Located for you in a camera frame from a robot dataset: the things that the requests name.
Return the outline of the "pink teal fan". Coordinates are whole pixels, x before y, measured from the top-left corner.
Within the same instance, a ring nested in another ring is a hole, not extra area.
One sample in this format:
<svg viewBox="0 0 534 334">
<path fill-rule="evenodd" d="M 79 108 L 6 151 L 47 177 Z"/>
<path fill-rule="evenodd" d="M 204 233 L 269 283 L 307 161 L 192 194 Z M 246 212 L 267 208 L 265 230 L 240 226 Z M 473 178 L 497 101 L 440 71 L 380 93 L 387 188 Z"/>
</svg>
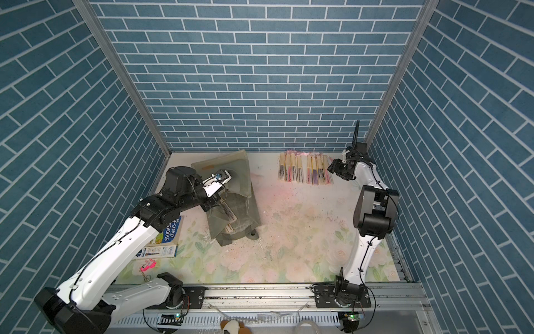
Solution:
<svg viewBox="0 0 534 334">
<path fill-rule="evenodd" d="M 332 176 L 328 169 L 330 167 L 330 163 L 331 163 L 331 159 L 327 155 L 324 154 L 323 155 L 323 167 L 324 167 L 324 172 L 325 172 L 325 182 L 327 185 L 333 184 Z"/>
</svg>

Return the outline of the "purple folding fan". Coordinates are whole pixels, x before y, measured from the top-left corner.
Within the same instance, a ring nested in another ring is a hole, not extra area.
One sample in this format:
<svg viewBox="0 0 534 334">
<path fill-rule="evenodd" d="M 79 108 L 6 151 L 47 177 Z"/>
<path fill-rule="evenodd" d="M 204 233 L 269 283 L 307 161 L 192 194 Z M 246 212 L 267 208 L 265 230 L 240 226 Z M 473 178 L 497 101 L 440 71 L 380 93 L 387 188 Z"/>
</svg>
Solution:
<svg viewBox="0 0 534 334">
<path fill-rule="evenodd" d="M 312 155 L 310 157 L 310 166 L 311 166 L 311 183 L 313 185 L 318 185 L 319 184 L 319 181 L 318 181 L 318 168 L 317 168 L 317 156 L 316 155 Z"/>
</svg>

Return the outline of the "white black-inked fan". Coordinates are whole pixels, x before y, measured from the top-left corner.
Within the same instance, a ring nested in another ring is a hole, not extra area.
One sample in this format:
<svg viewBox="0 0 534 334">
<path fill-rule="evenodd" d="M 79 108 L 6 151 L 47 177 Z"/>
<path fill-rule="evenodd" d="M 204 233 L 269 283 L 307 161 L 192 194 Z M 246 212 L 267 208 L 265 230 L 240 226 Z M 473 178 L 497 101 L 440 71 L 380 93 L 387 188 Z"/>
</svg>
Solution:
<svg viewBox="0 0 534 334">
<path fill-rule="evenodd" d="M 225 232 L 227 234 L 233 234 L 235 232 L 234 225 L 237 222 L 237 217 L 225 200 L 221 201 L 221 206 L 228 220 L 225 226 Z"/>
</svg>

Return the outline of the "olive green canvas tote bag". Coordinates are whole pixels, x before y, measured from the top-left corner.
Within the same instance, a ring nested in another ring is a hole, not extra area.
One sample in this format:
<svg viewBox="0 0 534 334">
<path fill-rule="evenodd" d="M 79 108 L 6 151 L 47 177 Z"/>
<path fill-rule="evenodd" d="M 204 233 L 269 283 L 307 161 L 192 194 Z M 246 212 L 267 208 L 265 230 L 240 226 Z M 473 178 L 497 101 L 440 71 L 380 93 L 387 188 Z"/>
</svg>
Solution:
<svg viewBox="0 0 534 334">
<path fill-rule="evenodd" d="M 220 246 L 228 246 L 232 242 L 247 237 L 251 240 L 259 239 L 257 228 L 261 225 L 259 210 L 254 196 L 250 175 L 250 165 L 246 151 L 240 150 L 221 157 L 198 161 L 191 164 L 202 178 L 207 178 L 215 172 L 225 169 L 232 179 L 221 192 L 221 201 L 225 200 L 237 217 L 234 225 L 235 232 L 227 234 L 225 226 L 227 217 L 220 203 L 207 211 L 210 236 Z"/>
</svg>

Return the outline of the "pink folding fan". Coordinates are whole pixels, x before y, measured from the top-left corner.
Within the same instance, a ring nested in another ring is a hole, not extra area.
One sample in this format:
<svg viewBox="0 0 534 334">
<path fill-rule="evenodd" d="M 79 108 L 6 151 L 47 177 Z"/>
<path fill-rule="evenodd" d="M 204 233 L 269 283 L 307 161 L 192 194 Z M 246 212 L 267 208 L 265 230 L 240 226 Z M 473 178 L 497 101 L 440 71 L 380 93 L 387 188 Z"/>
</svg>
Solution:
<svg viewBox="0 0 534 334">
<path fill-rule="evenodd" d="M 291 153 L 285 153 L 285 181 L 291 182 L 293 180 Z"/>
</svg>

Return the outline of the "black patterned bamboo folding fan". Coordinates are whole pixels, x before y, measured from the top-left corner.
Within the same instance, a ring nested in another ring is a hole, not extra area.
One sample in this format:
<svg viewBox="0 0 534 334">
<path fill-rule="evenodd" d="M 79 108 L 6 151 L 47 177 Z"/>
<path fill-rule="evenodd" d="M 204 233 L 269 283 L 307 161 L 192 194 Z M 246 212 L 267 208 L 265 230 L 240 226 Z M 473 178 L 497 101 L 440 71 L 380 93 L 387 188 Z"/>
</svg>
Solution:
<svg viewBox="0 0 534 334">
<path fill-rule="evenodd" d="M 278 180 L 286 181 L 286 153 L 280 153 L 278 159 Z"/>
</svg>

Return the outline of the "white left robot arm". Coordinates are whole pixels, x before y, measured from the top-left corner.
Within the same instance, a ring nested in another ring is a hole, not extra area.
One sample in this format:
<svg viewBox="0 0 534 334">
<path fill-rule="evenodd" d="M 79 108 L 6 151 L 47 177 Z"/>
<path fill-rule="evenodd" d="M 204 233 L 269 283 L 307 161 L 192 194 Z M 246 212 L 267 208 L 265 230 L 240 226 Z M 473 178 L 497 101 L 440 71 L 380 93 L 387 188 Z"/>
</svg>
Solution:
<svg viewBox="0 0 534 334">
<path fill-rule="evenodd" d="M 141 200 L 87 264 L 57 288 L 43 288 L 36 295 L 34 303 L 41 314 L 60 333 L 104 333 L 111 324 L 151 306 L 181 308 L 183 283 L 169 273 L 116 294 L 107 289 L 182 212 L 197 206 L 208 210 L 217 204 L 231 179 L 225 170 L 202 179 L 191 167 L 170 168 L 161 191 Z"/>
</svg>

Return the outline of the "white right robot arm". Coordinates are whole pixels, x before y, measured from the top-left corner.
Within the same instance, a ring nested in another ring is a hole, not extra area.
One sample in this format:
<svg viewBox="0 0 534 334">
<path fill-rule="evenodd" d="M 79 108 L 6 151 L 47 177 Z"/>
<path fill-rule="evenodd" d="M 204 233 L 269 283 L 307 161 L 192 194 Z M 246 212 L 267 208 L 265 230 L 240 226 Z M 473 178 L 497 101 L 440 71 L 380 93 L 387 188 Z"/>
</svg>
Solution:
<svg viewBox="0 0 534 334">
<path fill-rule="evenodd" d="M 363 285 L 375 249 L 396 226 L 399 192 L 382 181 L 367 144 L 357 140 L 343 151 L 342 158 L 332 161 L 328 171 L 362 185 L 353 214 L 356 239 L 342 275 L 351 284 Z"/>
</svg>

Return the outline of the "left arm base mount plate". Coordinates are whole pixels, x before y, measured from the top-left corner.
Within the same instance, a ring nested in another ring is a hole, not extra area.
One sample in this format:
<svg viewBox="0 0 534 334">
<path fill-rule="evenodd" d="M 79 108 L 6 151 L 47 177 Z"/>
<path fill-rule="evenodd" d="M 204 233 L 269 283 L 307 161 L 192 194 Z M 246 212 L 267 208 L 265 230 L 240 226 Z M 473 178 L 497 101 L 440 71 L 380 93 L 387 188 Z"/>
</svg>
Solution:
<svg viewBox="0 0 534 334">
<path fill-rule="evenodd" d="M 182 291 L 178 292 L 178 298 L 175 299 L 174 306 L 168 305 L 166 301 L 159 305 L 150 306 L 148 310 L 200 310 L 204 303 L 206 287 L 202 286 L 183 286 Z"/>
</svg>

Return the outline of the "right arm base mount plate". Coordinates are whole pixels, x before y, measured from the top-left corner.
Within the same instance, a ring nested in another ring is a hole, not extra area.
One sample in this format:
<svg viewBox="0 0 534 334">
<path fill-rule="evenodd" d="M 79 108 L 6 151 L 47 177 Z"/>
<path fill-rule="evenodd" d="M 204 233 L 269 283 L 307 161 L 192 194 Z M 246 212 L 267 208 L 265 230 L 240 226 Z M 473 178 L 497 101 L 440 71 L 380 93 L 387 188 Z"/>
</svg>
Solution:
<svg viewBox="0 0 534 334">
<path fill-rule="evenodd" d="M 337 291 L 332 284 L 316 283 L 310 287 L 317 308 L 370 308 L 368 290 L 362 285 L 349 285 L 349 291 Z"/>
</svg>

